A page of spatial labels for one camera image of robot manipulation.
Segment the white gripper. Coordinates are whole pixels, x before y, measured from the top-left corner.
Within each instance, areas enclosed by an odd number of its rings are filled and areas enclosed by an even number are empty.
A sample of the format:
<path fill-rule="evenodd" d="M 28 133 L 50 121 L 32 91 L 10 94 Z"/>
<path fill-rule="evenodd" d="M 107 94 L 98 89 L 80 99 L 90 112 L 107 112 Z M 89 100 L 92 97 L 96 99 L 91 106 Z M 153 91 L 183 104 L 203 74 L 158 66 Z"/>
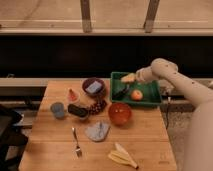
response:
<path fill-rule="evenodd" d="M 149 83 L 156 79 L 151 67 L 144 67 L 136 71 L 136 80 L 142 83 Z M 132 83 L 135 81 L 135 74 L 130 73 L 121 78 L 122 83 Z"/>

